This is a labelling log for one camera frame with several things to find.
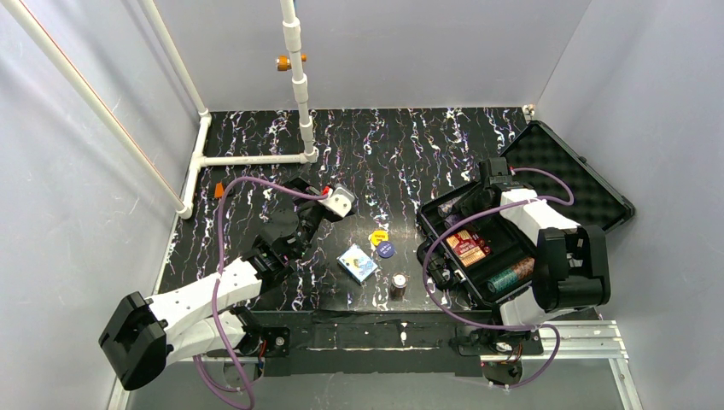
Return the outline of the purple 500 poker chip stack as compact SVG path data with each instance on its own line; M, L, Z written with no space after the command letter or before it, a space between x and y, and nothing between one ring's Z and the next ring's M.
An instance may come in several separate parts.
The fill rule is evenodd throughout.
M443 202L441 205L437 207L437 213L439 216L443 219L448 218L453 215L460 215L460 210L458 206L459 197L455 197L451 200Z

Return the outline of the blue playing card deck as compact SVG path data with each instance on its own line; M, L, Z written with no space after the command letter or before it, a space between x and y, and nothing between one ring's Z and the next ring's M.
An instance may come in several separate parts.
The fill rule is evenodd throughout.
M358 284L364 283L378 270L377 263L357 244L338 256L337 262Z

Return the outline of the black poker set case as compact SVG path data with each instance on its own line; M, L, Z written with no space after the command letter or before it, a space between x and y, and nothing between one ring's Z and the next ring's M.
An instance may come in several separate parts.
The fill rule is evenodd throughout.
M598 226L608 233L635 215L634 205L542 121L534 120L529 123L511 145L496 158L499 157L505 158L509 165L528 167L528 171L514 179L539 194L565 196L563 188L543 173L549 172L560 178L572 190L574 202L568 207L554 204L553 208L583 226ZM485 239L493 253L470 267L464 267L458 261L445 243L445 238L453 233L447 234L446 231L466 218L460 206L468 192L479 181L480 179L462 185L426 203L418 211L417 220L421 224L426 240L417 249L417 259L423 262L427 251L431 249L431 244L439 239L441 242L433 249L428 264L428 275L434 280L435 286L440 290L448 290L460 285L467 290L478 308L490 309L523 291L528 282L522 281L515 287L497 294L487 290L486 282L516 262L533 257L535 246L512 223L496 214L472 221L457 229L464 228L478 233ZM437 213L437 207L455 197L459 197L460 215L441 218Z

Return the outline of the orange black 100 chip stack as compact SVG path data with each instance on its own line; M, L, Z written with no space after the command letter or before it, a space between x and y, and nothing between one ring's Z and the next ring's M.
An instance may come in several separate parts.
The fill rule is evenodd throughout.
M393 301L401 300L406 293L408 277L405 274L397 273L390 280L389 298Z

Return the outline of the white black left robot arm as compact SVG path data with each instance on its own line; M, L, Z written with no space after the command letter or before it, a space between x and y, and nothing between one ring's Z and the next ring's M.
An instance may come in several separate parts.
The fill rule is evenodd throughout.
M355 195L341 184L317 190L296 178L279 186L294 197L274 211L254 235L249 250L217 272L171 292L124 296L98 344L127 391L138 390L179 360L227 349L231 355L264 330L236 307L280 285L312 247L322 221L353 214Z

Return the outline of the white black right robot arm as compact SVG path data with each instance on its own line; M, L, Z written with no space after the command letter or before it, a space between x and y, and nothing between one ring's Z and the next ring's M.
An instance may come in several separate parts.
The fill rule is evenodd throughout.
M525 267L528 287L503 302L499 315L504 326L535 326L560 314L604 305L610 300L610 270L604 231L581 225L553 208L570 206L572 190L555 175L566 194L543 196L515 181L516 172L503 157L480 165L481 185L461 204L462 214L497 214L512 223L535 246Z

